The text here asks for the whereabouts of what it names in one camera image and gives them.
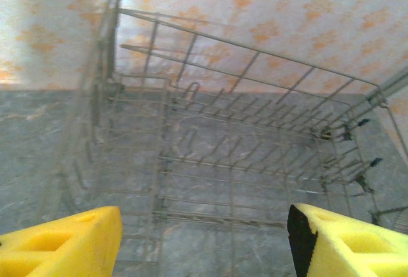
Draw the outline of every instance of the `metal wire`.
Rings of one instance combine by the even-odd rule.
[[[161,264],[163,238],[169,221],[228,225],[231,273],[234,275],[236,232],[240,227],[283,229],[291,202],[314,199],[328,209],[341,199],[346,204],[343,214],[353,216],[350,204],[353,196],[348,191],[352,184],[350,178],[361,170],[367,171],[370,162],[363,159],[356,138],[344,147],[339,136],[345,123],[355,123],[375,106],[365,108],[364,100],[350,105],[339,94],[354,82],[377,85],[163,22],[158,19],[160,15],[151,18],[140,11],[119,9],[119,4],[120,0],[108,2],[104,27],[99,30],[96,42],[103,43],[102,38],[110,40],[102,49],[98,50],[97,46],[92,49],[67,117],[63,138],[51,163],[48,190],[38,210],[40,218],[55,217],[49,213],[56,213],[62,200],[72,210],[77,208],[77,203],[90,208],[117,204],[124,220],[136,219],[141,225],[132,228],[125,224],[123,245],[134,240],[141,245],[142,251],[133,252],[130,259],[121,254],[123,248],[117,264],[141,267],[149,272],[153,269],[151,276],[162,276],[165,270]],[[149,46],[121,45],[147,55],[140,74],[112,72],[115,64],[113,44],[120,14],[152,23]],[[159,53],[164,50],[156,48],[155,43],[163,27],[191,36],[185,55],[174,57]],[[191,56],[200,38],[245,48],[253,55],[245,69],[237,73],[198,64]],[[109,66],[97,74],[95,63],[98,59],[100,62],[101,53],[106,49]],[[257,80],[248,76],[248,72],[262,55],[280,57],[309,68],[291,87]],[[149,71],[153,57],[180,64],[173,80]],[[183,87],[181,81],[188,74],[187,66],[232,76],[234,82],[229,89],[216,93],[201,91],[198,82]],[[315,69],[342,76],[346,82],[328,95],[299,89]],[[244,80],[278,87],[284,94],[265,97],[236,93],[238,84]],[[294,104],[293,96],[310,99],[311,103],[306,106]],[[327,104],[334,108],[327,111],[324,109]],[[222,127],[219,131],[214,129],[216,138],[209,138],[202,131],[211,125]],[[357,125],[350,127],[351,130],[359,129]],[[71,173],[75,175],[74,180],[69,180]],[[74,185],[78,185],[82,194],[72,192]],[[214,190],[225,187],[225,190],[217,193],[208,189],[194,195],[182,190],[183,187],[194,190],[200,186],[214,187]],[[370,194],[376,210],[374,193],[366,190],[361,193]],[[254,199],[260,195],[264,197],[263,204],[255,204]],[[56,201],[50,204],[49,199]]]

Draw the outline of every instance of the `marble surface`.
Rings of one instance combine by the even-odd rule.
[[[0,96],[0,232],[9,232],[31,223],[38,192],[45,184],[47,162],[64,127],[71,93],[3,92]],[[272,95],[257,96],[259,104],[277,99]],[[234,98],[229,96],[214,105],[225,108]],[[240,100],[249,103],[254,98],[245,95]],[[321,169],[320,159],[351,149],[354,141],[341,142],[334,148],[330,142],[284,129],[278,133],[266,131],[262,125],[221,121],[228,117],[224,111],[214,120],[198,113],[202,105],[190,104],[187,110],[183,109],[188,104],[183,100],[166,107],[163,122],[158,122],[159,96],[125,92],[121,99],[127,101],[116,104],[113,125],[102,122],[106,125],[100,128],[94,153],[103,151],[92,172],[84,178],[89,186],[97,182],[99,191],[91,200],[84,196],[86,193],[75,193],[79,208],[121,208],[124,238],[114,276],[295,276],[284,228],[290,203],[306,202],[370,221],[367,210],[374,208],[371,195],[351,196],[362,192],[360,185],[348,185],[349,197],[345,197],[341,184],[325,188],[317,180],[319,174],[331,176]],[[360,97],[343,99],[352,103]],[[194,100],[208,104],[210,98],[197,95]],[[296,113],[314,104],[313,99],[298,96],[289,96],[282,103],[296,104]],[[282,116],[285,108],[275,116]],[[338,114],[342,108],[342,104],[325,104],[321,109],[323,114]],[[230,109],[242,110],[242,106]],[[354,131],[363,160],[383,158],[366,174],[377,207],[383,210],[406,204],[408,168],[375,113],[364,117],[370,122]],[[270,162],[260,163],[260,157],[273,148],[277,151],[268,158]],[[296,180],[302,165],[316,149],[323,153],[322,157],[303,167],[306,175]],[[223,167],[232,164],[235,169]],[[265,166],[269,173],[260,173]],[[291,171],[290,175],[278,172],[272,176],[280,166]],[[217,223],[210,218],[192,221],[175,213],[220,219]],[[66,214],[66,208],[61,206],[59,216]],[[273,221],[276,225],[229,223],[226,218],[230,217]],[[382,224],[391,228],[394,219],[395,215],[383,216]],[[142,265],[144,259],[150,263],[147,267]],[[129,261],[141,265],[130,266]]]

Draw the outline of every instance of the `rack tine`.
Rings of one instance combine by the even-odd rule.
[[[235,88],[237,87],[237,85],[239,84],[239,82],[242,80],[242,78],[247,74],[249,68],[251,68],[251,66],[254,64],[254,62],[256,61],[256,59],[258,58],[258,56],[260,55],[260,51],[257,51],[254,56],[252,56],[252,59],[249,61],[247,67],[244,69],[244,71],[242,71],[241,75],[235,80],[234,85],[231,87],[231,90],[229,91],[230,94],[233,93],[233,91],[235,90]]]
[[[336,94],[338,94],[341,90],[345,89],[350,83],[352,83],[353,81],[355,81],[354,78],[351,78],[350,80],[348,80],[345,84],[343,84],[340,88],[338,88],[335,92],[333,92],[332,94],[330,94],[328,97],[325,97],[319,104],[317,104],[315,107],[312,108],[312,111],[317,110],[320,106],[322,106],[325,102],[327,102],[328,100],[330,100],[332,97],[334,97]]]
[[[309,74],[311,74],[311,72],[312,72],[313,70],[315,70],[315,67],[311,67],[310,69],[308,69],[308,70],[303,74],[303,76],[302,76],[299,80],[297,80],[297,82],[296,82],[282,97],[280,97],[278,101],[276,101],[276,104],[279,104],[280,102],[282,102],[282,101],[285,99],[285,97],[288,96],[288,94],[290,94],[297,86],[299,86],[299,84],[300,84]]]
[[[281,121],[281,120],[283,120],[283,119],[284,119],[288,114],[290,114],[295,108],[296,108],[296,105],[293,105],[293,106],[290,107],[290,109],[288,109],[282,116],[280,116],[280,118],[278,118],[278,119],[276,119],[276,120],[272,119],[272,121],[271,121],[270,123],[268,123],[266,126],[271,125],[271,124],[274,123],[275,121]],[[284,125],[284,124],[285,124],[285,123],[278,125],[278,129],[280,129],[280,128],[282,127],[282,125]]]
[[[250,108],[252,105],[254,105],[256,102],[259,101],[259,98],[256,97],[255,99],[252,100],[252,102],[250,102],[248,105],[244,106],[244,108],[242,108],[240,110],[240,113],[245,113],[247,111],[248,108]]]
[[[309,110],[303,111],[302,113],[298,114],[295,118],[293,118],[293,119],[291,120],[291,122],[297,121],[298,119],[300,119],[301,117],[303,117],[303,116],[304,116],[306,113],[308,113],[308,112],[309,112]],[[288,130],[291,130],[291,129],[295,128],[295,127],[296,127],[296,124],[292,124],[292,126],[291,126],[291,127],[288,127],[287,129],[288,129]]]
[[[262,169],[259,170],[259,173],[264,173],[266,171],[266,169],[268,169],[269,167],[270,167],[270,165],[264,166]]]
[[[299,183],[300,178],[301,178],[302,175],[305,174],[305,173],[306,173],[305,171],[300,172],[299,175],[296,176],[295,181],[296,181],[297,183]]]
[[[263,144],[263,141],[258,142],[258,144],[257,144],[247,155],[245,155],[243,158],[238,159],[237,161],[235,161],[235,162],[231,165],[231,168],[235,167],[239,162],[248,159],[253,153],[256,152],[256,150],[257,150],[262,144]]]
[[[305,127],[307,123],[309,123],[311,120],[313,120],[316,116],[321,114],[321,110],[318,110],[317,112],[315,112],[314,114],[312,114],[310,117],[308,117],[305,121],[303,121],[300,125],[304,126],[303,129],[300,129],[297,132],[303,132],[305,129],[307,129],[308,127]]]
[[[224,141],[226,141],[227,136],[224,136],[221,138],[221,140],[217,143],[217,145],[212,149],[212,151],[210,153],[208,153],[207,155],[203,155],[201,157],[201,159],[198,161],[198,165],[200,165],[204,159],[206,159],[207,157],[210,157],[211,155],[215,154],[216,151],[218,151],[218,149],[220,148],[220,146],[224,143]]]
[[[149,69],[150,59],[152,58],[152,52],[153,52],[153,49],[154,49],[154,43],[156,41],[157,29],[158,28],[159,28],[159,22],[158,22],[157,17],[156,17],[154,19],[152,36],[150,37],[149,51],[148,51],[148,53],[146,55],[145,66],[143,67],[143,77],[142,77],[142,86],[141,86],[141,88],[144,88],[144,86],[145,86],[145,80],[146,80],[145,76],[147,76],[147,71]]]
[[[279,106],[276,110],[274,110],[269,116],[267,116],[267,118],[272,118],[276,113],[278,113],[281,109],[285,108],[287,105],[286,104],[282,104],[281,106]],[[255,124],[260,123],[260,121],[262,121],[265,118],[260,117]]]
[[[247,120],[249,117],[257,116],[261,111],[263,111],[268,105],[272,102],[272,100],[268,100],[264,105],[260,106],[259,109],[253,115],[246,115],[241,121]]]
[[[300,157],[302,157],[304,154],[306,153],[306,151],[301,151],[299,155],[297,155],[295,158],[293,158],[290,162],[288,162],[286,165],[290,166],[291,164],[293,164],[296,160],[298,160]]]
[[[101,121],[101,110],[100,110],[101,102],[99,98],[100,98],[99,87],[97,85],[94,85],[92,89],[91,99],[89,100],[90,106],[91,106],[91,124],[92,126],[99,125]]]
[[[332,159],[332,160],[329,160],[329,161],[326,162],[327,164],[325,164],[324,166],[325,166],[327,169],[331,168],[334,164],[338,164],[339,162],[341,162],[342,160],[344,160],[344,159],[347,157],[347,154],[349,154],[349,153],[351,153],[351,152],[353,152],[353,151],[355,151],[355,150],[357,150],[356,147],[354,147],[354,148],[352,148],[352,149],[350,149],[350,150],[344,152],[343,154],[340,154],[340,157],[339,157],[338,159],[334,158],[334,159]]]
[[[191,137],[188,141],[187,144],[187,150],[188,152],[184,155],[184,157],[187,157],[192,151],[192,147],[193,147],[193,141],[195,139],[195,137],[197,136],[197,130],[194,128],[188,129],[187,132],[185,134],[183,134],[183,136],[181,137],[180,141],[177,143],[177,147],[180,147],[182,145],[182,143],[187,139],[188,135],[190,135],[191,133]]]
[[[209,105],[204,105],[203,107],[201,107],[198,113],[202,113],[205,108],[213,106],[215,102],[217,102],[218,98],[220,98],[220,96],[222,95],[224,91],[225,89],[221,89],[220,92],[211,100],[211,103]]]
[[[92,163],[93,159],[92,159],[92,152],[91,152],[91,143],[89,142],[89,140],[85,140],[84,147],[85,147],[85,152],[87,154],[88,162]]]
[[[184,69],[186,68],[186,63],[187,63],[187,61],[189,60],[191,51],[193,50],[193,46],[194,46],[196,40],[197,40],[197,34],[194,34],[194,35],[193,35],[193,38],[192,38],[192,40],[191,40],[191,42],[190,42],[189,48],[188,48],[188,50],[187,50],[186,56],[184,57],[184,61],[183,61],[182,66],[181,66],[181,68],[180,68],[180,72],[179,72],[178,75],[177,75],[176,85],[178,85],[179,82],[180,82],[180,80],[181,80],[181,77],[182,77],[182,75],[183,75]]]
[[[318,152],[314,152],[303,164],[301,164],[300,166],[298,166],[298,169],[301,170],[303,169],[305,166],[307,166],[308,164],[311,164],[312,161],[318,157]]]
[[[338,161],[339,156],[332,154],[331,156],[329,156],[329,157],[327,157],[325,159],[322,159],[322,165],[326,166],[326,165],[330,165],[330,164]]]
[[[223,159],[225,159],[225,158],[228,158],[228,154],[227,155],[224,155],[224,156],[222,156],[222,157],[220,157],[220,158],[218,158],[214,163],[213,163],[213,167],[217,167],[218,165],[219,165],[219,163],[220,163],[220,161],[222,161]]]
[[[292,146],[289,146],[275,161],[282,160],[292,150],[292,148]]]
[[[271,175],[272,176],[276,175],[281,169],[282,167],[278,167]]]
[[[330,118],[333,115],[333,113],[328,113],[327,115],[325,115],[323,118],[319,119],[319,121],[317,121],[314,126],[319,125],[321,122],[325,121],[327,118]]]
[[[342,134],[339,134],[337,136],[335,136],[335,138],[338,137],[343,137],[343,140],[351,140],[351,132],[353,130],[355,130],[358,127],[362,127],[364,125],[366,125],[367,123],[370,122],[370,119],[363,119],[361,121],[359,121],[357,124],[353,125],[353,126],[349,126],[348,124],[344,124],[344,132]]]
[[[238,145],[240,144],[241,140],[243,139],[242,136],[238,137],[237,142],[233,145],[233,147],[228,152],[228,157],[231,158],[233,152],[237,149]]]
[[[73,161],[72,166],[73,166],[74,173],[76,175],[76,180],[77,180],[78,184],[80,185],[80,187],[83,190],[88,190],[88,187],[86,186],[86,184],[84,182],[84,170],[83,170],[82,166],[78,163],[77,160]]]
[[[193,96],[191,99],[194,99],[195,93],[197,93],[198,89],[200,88],[200,84],[198,82],[192,82],[190,85],[183,91],[181,98],[185,99],[188,95],[189,92],[191,92],[193,87],[196,87],[196,89],[193,90]]]
[[[276,150],[278,149],[278,147],[271,149],[266,155],[264,155],[264,157],[257,162],[253,162],[252,164],[250,164],[249,166],[247,166],[245,168],[245,172],[248,172],[248,170],[253,167],[255,164],[261,164],[262,162],[264,162],[268,157],[270,157]]]
[[[187,99],[187,95],[189,92],[192,92],[191,97],[189,99],[187,99],[189,102],[188,104],[184,107],[185,110],[188,110],[190,105],[192,105],[192,103],[194,103],[194,98],[196,97],[196,94],[198,92],[198,90],[200,89],[200,84],[197,82],[192,82],[188,88],[184,91],[184,93],[182,94],[182,97]]]
[[[343,172],[344,170],[349,169],[350,167],[354,167],[354,166],[356,166],[356,165],[359,165],[359,166],[358,166],[358,167],[355,167],[353,170],[351,170],[351,171],[348,173],[348,175],[346,175],[346,177],[349,176],[350,174],[355,174],[358,170],[361,169],[361,167],[364,168],[364,163],[362,163],[362,162],[359,161],[359,160],[354,159],[354,160],[352,160],[351,162],[349,162],[347,165],[345,165],[344,167],[338,168],[338,169],[336,170],[336,173]],[[342,179],[342,175],[338,175],[338,176],[332,178],[332,179],[328,182],[328,184],[334,183],[335,181],[341,180],[341,179]]]
[[[269,151],[269,153],[267,153],[267,154],[259,161],[259,163],[261,164],[262,162],[264,162],[264,161],[265,161],[267,158],[269,158],[273,153],[275,153],[275,151],[276,151],[277,149],[279,149],[279,147],[275,147],[275,148],[271,149],[271,150]]]
[[[353,174],[355,174],[355,172],[357,172],[359,170],[360,167],[362,167],[363,169],[359,172],[359,173],[364,173],[365,171],[367,171],[368,169],[370,169],[371,167],[376,167],[381,161],[383,161],[382,158],[375,158],[373,161],[371,162],[365,162],[365,163],[361,163],[360,166],[358,166],[356,169],[350,171],[348,174],[346,174],[346,177],[351,176]]]
[[[312,174],[307,178],[307,181],[311,181],[313,178],[315,178],[317,175],[319,175],[318,172],[312,172]]]
[[[213,114],[213,116],[216,117],[216,116],[219,114],[219,112],[220,112],[221,110],[226,110],[226,111],[228,111],[243,95],[244,95],[244,94],[239,94],[239,95],[237,95],[237,97],[236,97],[232,102],[230,102],[229,105],[227,105],[225,108],[220,108],[219,110],[217,110],[217,111]]]

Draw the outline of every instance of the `rack wire frame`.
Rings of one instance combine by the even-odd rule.
[[[120,46],[147,55],[141,73],[121,74],[115,70],[121,15],[152,24],[148,46]],[[61,142],[48,167],[47,186],[41,195],[35,222],[76,213],[99,204],[98,200],[113,197],[122,209],[123,242],[140,245],[139,252],[131,252],[133,256],[137,254],[136,258],[119,257],[117,265],[141,267],[154,276],[163,274],[161,247],[168,221],[227,225],[232,237],[231,271],[234,274],[234,233],[237,227],[284,229],[289,205],[304,201],[299,195],[316,195],[328,209],[336,207],[336,203],[342,200],[344,213],[350,216],[353,216],[350,199],[368,197],[378,211],[375,194],[359,181],[373,164],[363,158],[358,139],[353,138],[360,119],[374,108],[385,108],[408,156],[397,123],[378,85],[181,27],[159,17],[160,14],[151,16],[122,9],[120,0],[108,0],[67,115]],[[191,36],[183,57],[155,47],[162,27]],[[198,38],[239,46],[252,51],[253,56],[245,69],[238,73],[200,64],[190,58]],[[261,55],[297,62],[308,69],[291,87],[247,76],[249,68]],[[170,80],[166,76],[150,75],[152,57],[181,64],[177,78]],[[183,87],[180,81],[186,66],[230,76],[235,81],[230,89],[214,93],[201,91],[198,82]],[[316,69],[342,76],[346,81],[328,95],[299,89],[299,84]],[[245,80],[278,87],[284,93],[276,100],[236,93],[237,86]],[[355,104],[339,99],[339,94],[354,82],[375,87],[379,95],[369,102],[363,97]],[[299,108],[285,103],[295,94],[313,98],[314,104]],[[325,113],[322,109],[325,104],[334,104],[340,112]],[[132,118],[135,126],[126,127],[125,118]],[[181,132],[177,128],[178,121],[188,122],[191,118],[204,125],[218,125],[228,133],[219,136],[206,152],[197,154],[198,143],[203,138],[201,132],[189,124]],[[254,132],[250,137],[255,136],[257,142],[239,150],[250,143],[249,137],[240,133],[248,128]],[[347,148],[341,143],[345,133],[352,139]],[[135,138],[139,140],[137,144],[129,143]],[[138,163],[135,155],[144,155],[148,159]],[[192,167],[200,172],[192,173]],[[123,186],[117,186],[117,178],[116,183],[110,181],[114,173],[122,176]],[[216,183],[224,187],[226,193],[219,197],[213,194],[209,199],[192,199],[178,189],[180,180],[191,186],[198,181],[210,183],[209,187]],[[244,198],[248,203],[240,202],[237,195],[244,190],[242,187],[253,193],[269,193],[270,202],[264,206],[253,205],[253,195]],[[136,207],[134,202],[126,203],[129,196],[138,199]],[[187,203],[191,207],[186,209],[184,205]],[[208,211],[197,211],[198,206],[208,208]]]

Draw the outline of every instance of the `wire basket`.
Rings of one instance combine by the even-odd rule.
[[[363,220],[379,211],[370,181],[386,157],[366,157],[359,138],[375,108],[392,117],[377,85],[119,5],[107,2],[37,221],[120,206],[115,276],[295,276],[290,204]],[[143,22],[146,45],[119,42],[124,16]],[[185,48],[169,49],[175,38]],[[244,51],[246,67],[213,66],[199,55],[206,41],[229,45],[237,58]],[[118,49],[145,54],[143,66],[119,72]],[[266,57],[305,70],[290,87],[251,75]],[[163,72],[173,64],[175,73]],[[316,93],[308,83],[316,71],[343,82]],[[207,72],[218,78],[211,89],[200,78]],[[374,92],[348,94],[356,84]]]

